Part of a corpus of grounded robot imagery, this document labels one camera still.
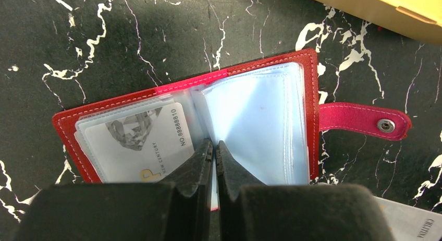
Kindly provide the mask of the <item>red leather card holder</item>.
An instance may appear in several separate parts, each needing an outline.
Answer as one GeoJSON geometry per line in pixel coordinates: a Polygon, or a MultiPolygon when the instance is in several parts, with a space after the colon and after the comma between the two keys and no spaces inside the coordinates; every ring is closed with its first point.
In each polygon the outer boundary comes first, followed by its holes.
{"type": "Polygon", "coordinates": [[[52,123],[83,179],[106,183],[81,148],[77,122],[131,105],[174,100],[185,112],[194,152],[204,139],[214,146],[223,141],[263,184],[308,185],[318,175],[321,132],[345,130],[398,141],[411,128],[409,116],[398,110],[320,103],[317,65],[312,49],[289,52],[62,111],[52,123]]]}

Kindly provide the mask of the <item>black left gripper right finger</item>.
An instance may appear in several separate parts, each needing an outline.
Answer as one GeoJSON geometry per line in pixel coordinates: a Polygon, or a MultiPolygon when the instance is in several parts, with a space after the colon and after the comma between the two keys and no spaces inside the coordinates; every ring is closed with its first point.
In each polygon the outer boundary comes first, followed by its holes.
{"type": "Polygon", "coordinates": [[[216,173],[222,240],[393,240],[379,204],[359,185],[269,186],[221,141],[216,173]]]}

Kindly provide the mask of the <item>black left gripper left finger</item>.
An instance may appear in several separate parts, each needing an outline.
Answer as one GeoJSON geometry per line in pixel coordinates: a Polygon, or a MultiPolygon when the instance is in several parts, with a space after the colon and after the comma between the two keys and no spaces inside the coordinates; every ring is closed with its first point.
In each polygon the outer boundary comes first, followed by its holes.
{"type": "Polygon", "coordinates": [[[155,183],[54,185],[34,198],[14,240],[208,240],[213,144],[155,183]]]}

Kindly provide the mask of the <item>yellow oval tray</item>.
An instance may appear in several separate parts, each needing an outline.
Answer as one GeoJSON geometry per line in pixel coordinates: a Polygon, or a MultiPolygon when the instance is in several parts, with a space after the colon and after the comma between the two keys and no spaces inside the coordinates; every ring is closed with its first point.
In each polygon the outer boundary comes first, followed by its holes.
{"type": "Polygon", "coordinates": [[[441,44],[441,0],[315,0],[398,34],[441,44]]]}

